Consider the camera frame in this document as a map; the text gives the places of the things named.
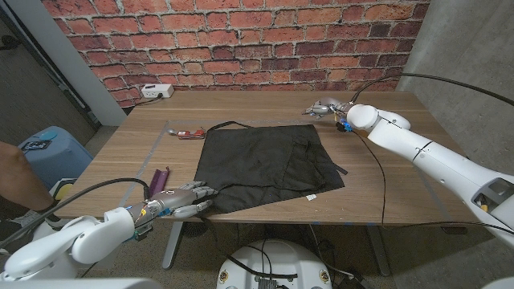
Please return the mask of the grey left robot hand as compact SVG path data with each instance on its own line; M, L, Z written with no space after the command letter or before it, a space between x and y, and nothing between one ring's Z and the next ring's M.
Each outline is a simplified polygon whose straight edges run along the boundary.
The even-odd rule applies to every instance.
M216 189L204 181L191 181L176 189L166 189L155 193L144 201L126 207L134 221L134 238L142 239L150 232L156 218L171 216L189 218L213 205L212 198L218 194Z

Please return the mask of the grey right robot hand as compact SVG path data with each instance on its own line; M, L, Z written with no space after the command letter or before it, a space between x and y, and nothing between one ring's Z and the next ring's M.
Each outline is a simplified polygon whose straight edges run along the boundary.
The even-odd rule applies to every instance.
M310 107L301 112L302 115L312 116L317 119L325 116L334 115L336 120L345 119L354 102L343 102L331 97L324 97L317 100Z

